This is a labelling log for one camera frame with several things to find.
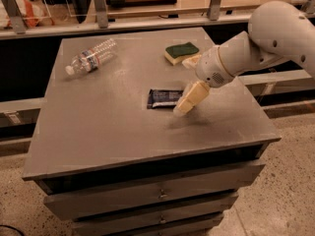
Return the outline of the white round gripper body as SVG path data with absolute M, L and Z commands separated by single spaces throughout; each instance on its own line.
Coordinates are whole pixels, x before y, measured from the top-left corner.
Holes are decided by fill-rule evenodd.
M 234 76 L 223 66 L 217 45 L 200 56 L 196 66 L 196 75 L 211 88 L 220 88 L 234 79 Z

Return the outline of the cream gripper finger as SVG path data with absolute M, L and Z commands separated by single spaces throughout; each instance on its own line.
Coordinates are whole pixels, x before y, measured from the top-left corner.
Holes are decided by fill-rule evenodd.
M 183 116 L 190 112 L 196 105 L 202 102 L 210 93 L 210 87 L 203 81 L 190 83 L 186 86 L 182 96 L 176 103 L 173 113 Z
M 201 54 L 197 54 L 197 55 L 194 55 L 192 57 L 189 57 L 189 58 L 182 61 L 182 65 L 186 69 L 195 69 L 200 57 L 201 57 Z

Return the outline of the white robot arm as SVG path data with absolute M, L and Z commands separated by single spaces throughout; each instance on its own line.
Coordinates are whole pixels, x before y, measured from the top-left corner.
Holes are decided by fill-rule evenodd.
M 250 16 L 248 31 L 183 61 L 198 81 L 186 86 L 174 113 L 183 116 L 202 102 L 211 89 L 235 77 L 292 61 L 315 77 L 315 26 L 294 6 L 272 1 Z

